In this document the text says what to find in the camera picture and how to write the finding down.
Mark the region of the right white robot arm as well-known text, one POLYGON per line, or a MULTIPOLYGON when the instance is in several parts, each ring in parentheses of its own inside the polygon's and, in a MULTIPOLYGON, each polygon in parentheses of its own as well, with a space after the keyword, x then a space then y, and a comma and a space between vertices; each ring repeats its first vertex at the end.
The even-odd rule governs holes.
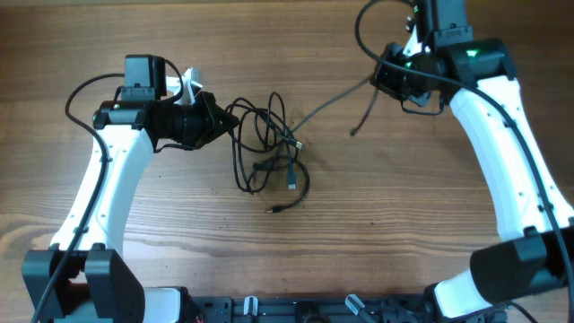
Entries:
POLYGON ((499 39, 477 40, 461 1, 413 1, 410 38, 376 56, 371 84, 422 115, 433 92, 465 130, 491 193, 500 242, 429 287, 427 318, 467 319, 573 285, 573 209, 526 120, 516 68, 499 39))

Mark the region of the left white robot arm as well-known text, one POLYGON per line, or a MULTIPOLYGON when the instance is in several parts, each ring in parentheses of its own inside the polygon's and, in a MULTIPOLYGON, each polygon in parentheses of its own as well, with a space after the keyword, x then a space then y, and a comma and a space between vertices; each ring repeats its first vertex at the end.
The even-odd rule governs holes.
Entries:
POLYGON ((196 151, 238 119, 214 96, 152 55, 125 59, 124 84, 87 126, 88 168, 61 228, 29 251, 22 278, 36 322, 202 322, 184 287, 145 288, 123 259, 126 221, 152 157, 165 148, 196 151))

